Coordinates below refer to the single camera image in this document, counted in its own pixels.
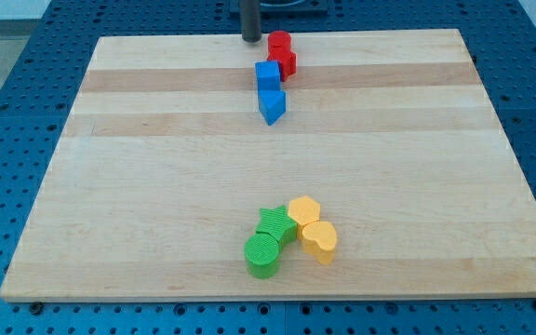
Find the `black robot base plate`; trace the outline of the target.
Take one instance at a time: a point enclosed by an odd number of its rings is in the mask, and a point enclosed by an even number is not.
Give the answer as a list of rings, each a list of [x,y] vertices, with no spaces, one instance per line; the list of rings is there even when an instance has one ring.
[[[271,17],[287,15],[326,15],[329,0],[228,0],[228,11],[232,17],[239,17],[241,9],[247,13],[251,9],[258,17],[268,20]]]

